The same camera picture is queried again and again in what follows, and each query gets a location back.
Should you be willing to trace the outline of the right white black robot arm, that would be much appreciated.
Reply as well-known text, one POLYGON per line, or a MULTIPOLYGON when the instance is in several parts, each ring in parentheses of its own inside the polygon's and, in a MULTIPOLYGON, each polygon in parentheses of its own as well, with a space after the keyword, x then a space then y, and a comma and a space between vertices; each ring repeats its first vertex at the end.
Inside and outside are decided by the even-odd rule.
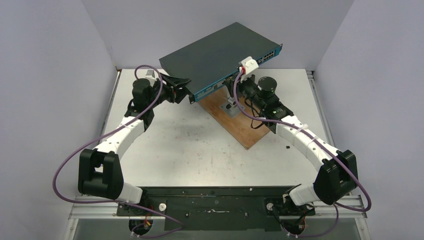
POLYGON ((296 214, 303 205, 315 201, 333 205, 360 186, 355 155, 349 150, 341 151, 331 146, 309 130, 277 97, 275 79, 266 76, 256 83, 253 75, 243 80, 233 76, 224 84, 238 108, 241 107, 240 97, 244 97, 247 106, 253 108, 252 114, 243 110, 243 115, 261 122, 288 141, 317 171, 313 182, 295 186, 286 193, 282 205, 287 213, 296 214))

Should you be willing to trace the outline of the teal grey network switch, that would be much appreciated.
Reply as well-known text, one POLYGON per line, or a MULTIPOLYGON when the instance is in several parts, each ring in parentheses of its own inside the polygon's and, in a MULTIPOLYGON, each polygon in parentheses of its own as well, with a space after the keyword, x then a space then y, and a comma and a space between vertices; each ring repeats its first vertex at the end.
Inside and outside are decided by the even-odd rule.
POLYGON ((278 56, 278 44, 239 22, 228 25, 159 59, 170 76, 189 79, 191 103, 207 97, 238 74, 240 62, 252 57, 258 65, 278 56))

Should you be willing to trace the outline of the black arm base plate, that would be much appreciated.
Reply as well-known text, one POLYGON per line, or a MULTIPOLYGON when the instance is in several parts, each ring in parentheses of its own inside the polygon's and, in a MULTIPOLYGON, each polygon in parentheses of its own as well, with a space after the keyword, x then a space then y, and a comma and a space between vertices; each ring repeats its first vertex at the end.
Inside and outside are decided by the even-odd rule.
POLYGON ((119 204, 116 214, 140 223, 167 215, 166 231, 182 227, 184 231, 266 232, 319 216, 322 202, 291 205, 283 196, 288 190, 288 186, 146 187, 139 203, 142 208, 119 204))

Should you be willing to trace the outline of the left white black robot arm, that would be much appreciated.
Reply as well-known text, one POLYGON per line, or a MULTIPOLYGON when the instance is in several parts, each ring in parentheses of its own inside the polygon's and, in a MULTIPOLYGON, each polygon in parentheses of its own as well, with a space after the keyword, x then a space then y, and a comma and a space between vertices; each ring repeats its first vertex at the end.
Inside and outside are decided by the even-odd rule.
POLYGON ((159 74, 157 78, 136 79, 132 84, 132 99, 119 126, 105 141, 79 155, 78 191, 83 195, 128 202, 136 215, 149 210, 143 190, 124 181, 121 158, 132 143, 151 125, 153 109, 167 101, 179 104, 186 95, 188 78, 159 74))

